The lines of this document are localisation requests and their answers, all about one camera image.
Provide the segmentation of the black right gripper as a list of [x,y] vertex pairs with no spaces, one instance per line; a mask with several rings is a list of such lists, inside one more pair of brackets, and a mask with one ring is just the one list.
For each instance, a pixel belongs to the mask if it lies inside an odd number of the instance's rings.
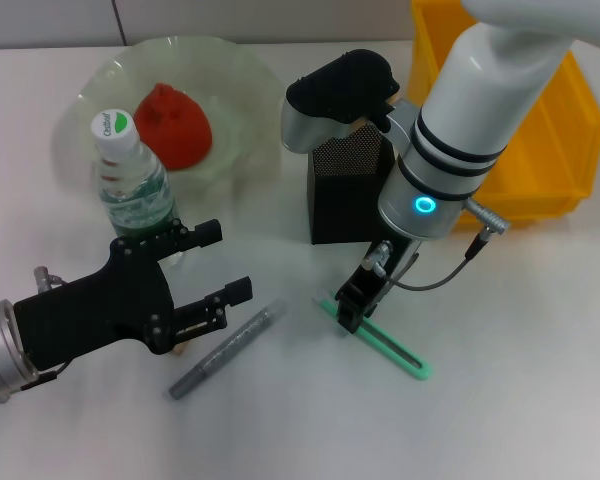
[[391,284],[373,271],[376,260],[384,260],[385,274],[401,280],[414,263],[412,257],[421,246],[419,240],[391,236],[374,239],[354,273],[336,293],[341,325],[355,334],[365,320],[364,305],[375,305],[391,289]]

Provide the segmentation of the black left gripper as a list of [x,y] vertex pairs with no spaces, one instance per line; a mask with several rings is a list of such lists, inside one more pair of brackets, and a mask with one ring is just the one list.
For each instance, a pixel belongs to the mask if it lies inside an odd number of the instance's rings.
[[226,328],[227,308],[253,298],[248,276],[174,310],[159,265],[222,239],[217,219],[190,230],[176,218],[152,235],[152,250],[129,239],[112,242],[108,261],[96,273],[14,304],[24,353],[42,371],[121,340],[139,341],[162,355]]

